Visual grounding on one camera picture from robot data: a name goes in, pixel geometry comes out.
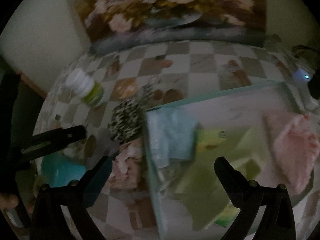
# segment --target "white bottle cap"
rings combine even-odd
[[[83,98],[92,90],[94,80],[88,76],[81,68],[76,68],[68,76],[66,86],[73,90],[79,97]]]

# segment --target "white bottle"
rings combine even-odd
[[[72,71],[65,84],[81,98],[82,102],[89,106],[97,107],[104,103],[103,88],[81,68]]]

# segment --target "screw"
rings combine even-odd
[[[74,186],[77,186],[77,185],[78,185],[78,182],[79,182],[78,180],[74,179],[74,180],[70,181],[69,185],[70,185],[71,187],[74,187]]]
[[[41,186],[41,189],[42,190],[46,190],[46,189],[48,189],[50,186],[49,186],[49,184],[43,184],[42,186]]]
[[[283,189],[283,190],[287,189],[287,187],[285,186],[285,184],[279,184],[278,186],[280,187],[280,189]]]
[[[250,181],[249,181],[249,185],[250,185],[251,187],[257,187],[257,186],[258,186],[258,182],[256,182],[255,180],[250,180]]]

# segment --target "wall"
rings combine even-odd
[[[24,0],[0,36],[0,53],[48,91],[60,70],[90,46],[67,0]],[[301,0],[268,0],[267,32],[291,47],[318,38],[319,25]]]

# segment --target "pink fuzzy fabric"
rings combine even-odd
[[[266,118],[276,161],[291,184],[289,187],[300,194],[320,152],[320,143],[310,131],[309,116],[275,110],[268,112]]]

